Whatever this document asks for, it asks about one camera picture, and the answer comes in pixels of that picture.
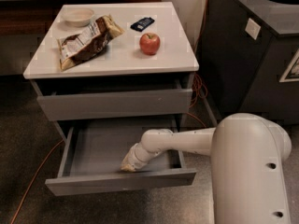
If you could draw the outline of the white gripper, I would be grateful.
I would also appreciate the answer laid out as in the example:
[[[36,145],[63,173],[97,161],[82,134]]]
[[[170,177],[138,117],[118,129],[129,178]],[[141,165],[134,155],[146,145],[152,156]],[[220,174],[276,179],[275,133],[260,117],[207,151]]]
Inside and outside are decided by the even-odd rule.
[[[141,143],[136,143],[128,153],[128,161],[121,163],[121,170],[124,172],[135,172],[145,167],[152,159],[161,154],[159,149],[148,150]]]

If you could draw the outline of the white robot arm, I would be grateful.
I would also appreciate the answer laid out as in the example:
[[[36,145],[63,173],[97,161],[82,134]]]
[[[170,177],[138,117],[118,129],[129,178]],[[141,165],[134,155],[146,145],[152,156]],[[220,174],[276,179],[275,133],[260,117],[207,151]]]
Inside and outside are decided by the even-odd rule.
[[[170,149],[210,158],[215,224],[291,224],[282,163],[292,142],[275,122],[237,113],[214,128],[148,130],[121,169],[139,170]]]

